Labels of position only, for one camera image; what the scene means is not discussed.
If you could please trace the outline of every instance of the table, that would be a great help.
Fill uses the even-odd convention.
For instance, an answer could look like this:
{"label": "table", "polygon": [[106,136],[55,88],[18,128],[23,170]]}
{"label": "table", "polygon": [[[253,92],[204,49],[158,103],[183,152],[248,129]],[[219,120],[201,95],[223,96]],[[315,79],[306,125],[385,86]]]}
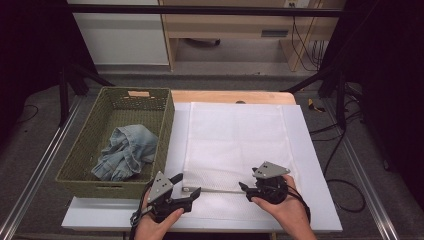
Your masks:
{"label": "table", "polygon": [[[268,103],[286,105],[284,109],[288,135],[293,142],[293,157],[302,182],[302,195],[312,212],[311,227],[315,232],[342,231],[340,220],[335,211],[327,184],[325,183],[312,141],[300,107],[290,93],[282,92],[241,92],[241,91],[178,91],[173,90],[175,103],[174,126],[168,151],[165,175],[172,177],[181,172],[185,148],[184,138],[188,128],[189,102],[235,103],[243,101],[248,104]],[[181,194],[175,191],[173,196]],[[79,231],[128,231],[129,218],[137,209],[139,200],[135,199],[84,199],[73,198],[63,220],[64,228]],[[216,220],[190,218],[184,214],[173,225],[174,232],[281,232],[277,221]]]}

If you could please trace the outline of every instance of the aluminum rail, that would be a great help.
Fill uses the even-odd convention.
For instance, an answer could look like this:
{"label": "aluminum rail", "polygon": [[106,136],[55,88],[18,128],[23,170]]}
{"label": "aluminum rail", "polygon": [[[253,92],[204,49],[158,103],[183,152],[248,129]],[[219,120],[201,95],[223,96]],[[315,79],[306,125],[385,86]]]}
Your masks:
{"label": "aluminum rail", "polygon": [[118,14],[192,14],[192,15],[246,15],[295,17],[358,17],[359,11],[317,8],[224,7],[224,6],[157,6],[157,5],[104,5],[104,4],[48,4],[43,10],[71,11],[72,13]]}
{"label": "aluminum rail", "polygon": [[[336,123],[335,118],[335,107],[334,104],[331,103],[327,99],[323,99],[323,104],[325,109],[329,110],[330,117],[334,123]],[[337,128],[339,134],[342,134],[340,128]],[[355,150],[352,147],[352,144],[349,141],[349,138],[346,136],[343,139],[343,146],[346,154],[348,155],[349,164],[355,175],[360,188],[363,191],[365,200],[367,202],[368,208],[372,216],[374,217],[374,221],[377,224],[377,227],[381,233],[381,236],[385,240],[397,240],[399,236],[390,220],[387,212],[381,202],[374,186],[371,184],[370,179],[368,178],[365,169],[363,168],[361,162],[359,161],[358,156],[355,153]]]}
{"label": "aluminum rail", "polygon": [[60,145],[62,144],[62,141],[65,138],[69,127],[75,119],[75,116],[78,112],[81,102],[83,101],[83,98],[83,96],[76,96],[74,98],[72,106],[69,110],[69,117],[67,121],[62,126],[59,126],[59,128],[57,129],[53,139],[51,140],[40,162],[38,163],[37,168],[29,179],[27,185],[25,186],[25,189],[22,191],[12,211],[10,211],[8,217],[2,224],[0,228],[0,239],[12,239],[13,235],[15,234],[16,229],[18,228],[32,199],[35,196],[35,193],[41,185],[44,176],[47,173],[47,170],[50,167],[54,156],[56,155]]}

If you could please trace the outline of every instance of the denim jeans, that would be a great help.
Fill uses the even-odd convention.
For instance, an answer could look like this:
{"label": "denim jeans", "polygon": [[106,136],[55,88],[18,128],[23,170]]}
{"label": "denim jeans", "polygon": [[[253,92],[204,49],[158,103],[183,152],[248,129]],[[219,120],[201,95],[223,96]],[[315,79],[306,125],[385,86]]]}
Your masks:
{"label": "denim jeans", "polygon": [[123,181],[154,160],[158,137],[143,125],[115,128],[91,170],[102,181]]}

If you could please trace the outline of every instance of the hand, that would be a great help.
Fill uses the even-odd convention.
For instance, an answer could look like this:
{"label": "hand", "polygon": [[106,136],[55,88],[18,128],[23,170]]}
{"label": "hand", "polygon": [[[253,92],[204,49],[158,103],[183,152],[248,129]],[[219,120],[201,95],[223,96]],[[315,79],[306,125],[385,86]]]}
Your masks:
{"label": "hand", "polygon": [[[296,189],[296,185],[291,176],[283,175],[283,178],[286,180],[287,185]],[[278,223],[280,223],[281,227],[294,239],[316,239],[309,225],[305,208],[296,198],[287,195],[287,198],[282,203],[276,205],[258,197],[253,197],[252,201],[271,214]]]}
{"label": "hand", "polygon": [[[147,207],[146,197],[143,200],[142,208]],[[165,236],[168,229],[181,217],[184,213],[184,209],[180,208],[172,212],[165,220],[161,223],[156,223],[153,219],[154,216],[149,213],[144,215],[138,223],[137,230],[135,232],[135,240],[161,240]]]}

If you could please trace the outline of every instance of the wicker basket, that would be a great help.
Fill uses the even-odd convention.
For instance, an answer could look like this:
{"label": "wicker basket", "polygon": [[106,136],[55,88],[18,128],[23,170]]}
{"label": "wicker basket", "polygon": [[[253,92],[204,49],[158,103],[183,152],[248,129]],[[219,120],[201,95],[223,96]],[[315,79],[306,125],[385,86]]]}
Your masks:
{"label": "wicker basket", "polygon": [[[164,172],[174,120],[170,89],[103,87],[56,181],[81,198],[139,199],[144,186]],[[91,169],[116,127],[142,124],[159,137],[155,159],[123,182],[100,181]]]}

